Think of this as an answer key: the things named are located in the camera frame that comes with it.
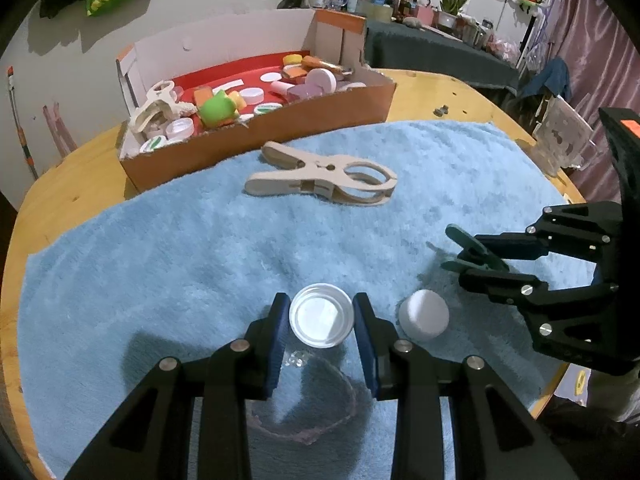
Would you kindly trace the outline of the purple nail polish bottle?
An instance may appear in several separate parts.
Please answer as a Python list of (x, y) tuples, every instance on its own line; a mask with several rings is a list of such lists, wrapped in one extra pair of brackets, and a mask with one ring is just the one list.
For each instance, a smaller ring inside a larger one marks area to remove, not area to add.
[(316, 84), (290, 84), (283, 80), (270, 84), (270, 91), (289, 103), (314, 99), (324, 95), (323, 90)]

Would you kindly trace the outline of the white cap with grey print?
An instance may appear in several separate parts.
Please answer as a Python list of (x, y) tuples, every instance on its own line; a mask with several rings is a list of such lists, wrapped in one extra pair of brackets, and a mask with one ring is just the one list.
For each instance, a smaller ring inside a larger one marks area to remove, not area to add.
[(398, 322), (411, 339), (420, 342), (441, 335), (449, 325), (449, 308), (437, 292), (420, 289), (406, 298), (398, 310)]

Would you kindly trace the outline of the beige clothespin in box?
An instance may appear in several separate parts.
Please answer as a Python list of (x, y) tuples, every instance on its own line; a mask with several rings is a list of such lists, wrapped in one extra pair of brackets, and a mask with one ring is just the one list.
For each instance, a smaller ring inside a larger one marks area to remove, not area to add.
[(129, 129), (133, 133), (142, 133), (152, 120), (158, 116), (169, 120), (191, 116), (198, 108), (190, 103), (177, 100), (175, 83), (172, 80), (162, 80), (146, 92), (146, 101), (131, 115)]

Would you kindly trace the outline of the long orange snack packet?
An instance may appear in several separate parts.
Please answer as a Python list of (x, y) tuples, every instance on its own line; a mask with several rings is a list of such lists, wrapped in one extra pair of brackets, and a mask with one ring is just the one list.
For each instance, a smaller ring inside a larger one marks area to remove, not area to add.
[(339, 74), (342, 76), (350, 76), (354, 72), (352, 68), (326, 62), (326, 61), (323, 61), (321, 58), (316, 58), (315, 56), (312, 56), (312, 55), (304, 56), (302, 59), (302, 65), (305, 70), (314, 70), (315, 68), (324, 68), (325, 70), (329, 70), (334, 74)]

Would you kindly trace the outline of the plain white bottle cap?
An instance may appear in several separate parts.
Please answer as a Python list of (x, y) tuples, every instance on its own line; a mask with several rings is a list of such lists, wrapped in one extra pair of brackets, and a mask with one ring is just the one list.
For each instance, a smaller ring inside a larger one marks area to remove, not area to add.
[(248, 87), (240, 91), (240, 96), (247, 105), (258, 105), (264, 102), (265, 92), (259, 87)]

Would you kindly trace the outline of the yellow bottle cap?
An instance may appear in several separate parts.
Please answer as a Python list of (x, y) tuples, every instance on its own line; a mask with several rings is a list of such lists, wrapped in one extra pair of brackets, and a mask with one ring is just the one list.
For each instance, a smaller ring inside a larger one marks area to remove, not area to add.
[(301, 62), (303, 62), (303, 57), (297, 53), (288, 54), (282, 58), (282, 64), (284, 66), (299, 65)]

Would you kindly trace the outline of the small grey metal piece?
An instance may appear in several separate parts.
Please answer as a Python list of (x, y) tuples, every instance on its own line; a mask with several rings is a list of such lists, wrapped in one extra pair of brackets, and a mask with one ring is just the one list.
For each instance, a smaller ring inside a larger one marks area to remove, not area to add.
[(435, 108), (435, 109), (433, 110), (433, 114), (434, 114), (436, 117), (444, 117), (445, 115), (447, 115), (447, 114), (448, 114), (448, 112), (449, 112), (449, 108), (448, 108), (448, 106), (447, 106), (447, 105), (443, 105), (442, 107)]

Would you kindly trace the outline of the large beige clothespin on towel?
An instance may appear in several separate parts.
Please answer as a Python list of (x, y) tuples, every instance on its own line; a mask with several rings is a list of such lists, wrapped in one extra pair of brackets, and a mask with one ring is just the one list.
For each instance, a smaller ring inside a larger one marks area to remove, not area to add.
[(253, 196), (317, 195), (343, 205), (376, 206), (390, 200), (396, 174), (377, 162), (349, 155), (318, 155), (269, 141), (262, 158), (278, 171), (256, 172), (244, 191)]

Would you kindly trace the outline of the pink round compact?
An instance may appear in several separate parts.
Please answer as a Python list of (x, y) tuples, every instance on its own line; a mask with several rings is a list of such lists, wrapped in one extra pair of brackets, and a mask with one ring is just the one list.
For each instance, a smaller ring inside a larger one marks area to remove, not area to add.
[(324, 94), (331, 94), (336, 91), (337, 80), (330, 70), (326, 68), (314, 68), (305, 79), (306, 84), (318, 87)]

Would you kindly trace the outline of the green logo Cestbon cap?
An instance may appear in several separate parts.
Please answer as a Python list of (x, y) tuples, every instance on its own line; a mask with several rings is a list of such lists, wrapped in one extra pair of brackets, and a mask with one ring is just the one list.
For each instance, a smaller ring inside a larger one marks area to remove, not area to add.
[(283, 105), (281, 103), (276, 102), (260, 103), (254, 107), (253, 113), (255, 115), (265, 115), (274, 112), (275, 110), (280, 110), (282, 107)]

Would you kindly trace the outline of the green yellow squishy toy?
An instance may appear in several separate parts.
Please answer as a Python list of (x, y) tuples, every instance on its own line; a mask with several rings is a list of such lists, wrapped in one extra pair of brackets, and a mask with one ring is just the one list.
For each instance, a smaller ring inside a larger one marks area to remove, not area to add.
[(214, 94), (201, 108), (198, 108), (198, 116), (204, 127), (213, 129), (229, 122), (233, 122), (240, 116), (247, 104), (241, 98), (239, 92), (230, 93), (220, 90)]

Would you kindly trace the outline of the square orange snack packet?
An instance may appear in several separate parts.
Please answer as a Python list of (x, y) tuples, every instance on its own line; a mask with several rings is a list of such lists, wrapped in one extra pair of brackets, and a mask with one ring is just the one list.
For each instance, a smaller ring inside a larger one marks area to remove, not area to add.
[(299, 65), (287, 65), (282, 68), (281, 74), (285, 80), (304, 80), (308, 74), (308, 70), (305, 70)]

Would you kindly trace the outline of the cardboard box with red bottom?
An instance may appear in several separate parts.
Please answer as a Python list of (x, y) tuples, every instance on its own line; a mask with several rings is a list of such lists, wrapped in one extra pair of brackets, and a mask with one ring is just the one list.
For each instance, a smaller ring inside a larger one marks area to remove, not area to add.
[(355, 15), (270, 10), (137, 41), (116, 60), (127, 177), (149, 191), (268, 141), (385, 122), (396, 84), (364, 64), (366, 31)]

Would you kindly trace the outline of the white cap in box corner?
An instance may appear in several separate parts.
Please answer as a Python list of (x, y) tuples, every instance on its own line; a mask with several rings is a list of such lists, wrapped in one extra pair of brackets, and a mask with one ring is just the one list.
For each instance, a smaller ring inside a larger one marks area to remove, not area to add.
[(194, 121), (190, 117), (175, 119), (165, 128), (165, 136), (169, 141), (189, 139), (194, 132)]

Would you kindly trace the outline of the dark green clothed side table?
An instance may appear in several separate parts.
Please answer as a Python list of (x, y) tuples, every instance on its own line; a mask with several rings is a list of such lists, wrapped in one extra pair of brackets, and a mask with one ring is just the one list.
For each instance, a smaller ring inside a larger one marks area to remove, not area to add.
[(473, 88), (518, 91), (518, 71), (493, 55), (431, 30), (367, 21), (364, 59), (372, 68), (453, 76)]

